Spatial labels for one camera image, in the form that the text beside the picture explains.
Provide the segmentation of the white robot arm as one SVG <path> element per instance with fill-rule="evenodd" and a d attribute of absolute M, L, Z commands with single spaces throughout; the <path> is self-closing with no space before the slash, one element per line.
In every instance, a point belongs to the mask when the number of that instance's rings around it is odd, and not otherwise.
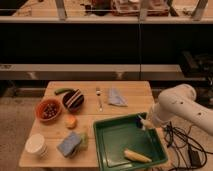
<path fill-rule="evenodd" d="M 142 123 L 147 128 L 165 126 L 173 116 L 179 116 L 213 136 L 213 110 L 198 103 L 196 90 L 189 84 L 165 89 L 158 95 L 158 102 L 149 111 L 149 119 Z"/>

